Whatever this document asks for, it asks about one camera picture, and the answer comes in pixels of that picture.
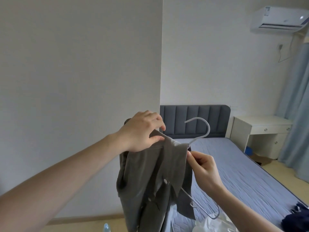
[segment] forearm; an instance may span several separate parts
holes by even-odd
[[[213,198],[240,232],[282,232],[226,189],[219,190]]]
[[[0,231],[38,231],[123,150],[116,134],[51,166],[0,197]]]

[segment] wall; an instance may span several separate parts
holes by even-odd
[[[159,111],[162,0],[0,0],[0,194]],[[58,217],[122,211],[115,158]]]
[[[164,0],[162,105],[226,104],[232,115],[274,114],[295,36],[250,32],[251,14],[266,6],[309,8],[309,0]]]

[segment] wire hanger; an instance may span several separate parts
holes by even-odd
[[[191,140],[191,142],[189,142],[188,143],[188,145],[190,145],[191,143],[193,143],[193,142],[195,142],[197,139],[199,139],[199,138],[204,138],[204,137],[206,137],[209,133],[210,133],[210,131],[211,131],[211,127],[210,127],[210,125],[209,125],[209,123],[205,120],[205,119],[203,119],[203,118],[201,118],[201,117],[194,117],[194,118],[192,118],[192,119],[189,119],[189,120],[187,120],[187,121],[185,121],[185,123],[188,123],[188,122],[190,122],[190,121],[193,121],[193,120],[202,120],[202,121],[204,121],[205,123],[206,123],[206,125],[207,125],[207,133],[205,134],[205,135],[203,135],[203,136],[200,136],[200,137],[197,137],[197,138],[194,138],[193,140]],[[207,212],[206,212],[206,210],[205,209],[203,209],[203,207],[202,206],[200,206],[183,188],[181,188],[182,190],[183,190],[183,192],[184,193],[186,193],[186,195],[187,196],[189,196],[190,197],[190,199],[200,208],[200,209],[202,209],[202,211],[203,212],[205,212],[206,213],[206,215],[207,216],[209,216],[211,219],[217,219],[218,217],[219,217],[219,215],[220,215],[220,207],[219,207],[219,205],[216,203],[216,202],[214,202],[216,205],[217,205],[217,207],[218,207],[218,214],[214,217],[214,218],[212,218]]]

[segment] gray shirt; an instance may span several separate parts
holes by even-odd
[[[129,232],[170,231],[171,206],[195,220],[191,199],[192,169],[186,163],[188,144],[154,130],[164,141],[140,152],[123,152],[117,191]]]

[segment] white air conditioner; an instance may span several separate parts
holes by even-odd
[[[309,21],[309,10],[266,6],[253,14],[252,31],[293,33]]]

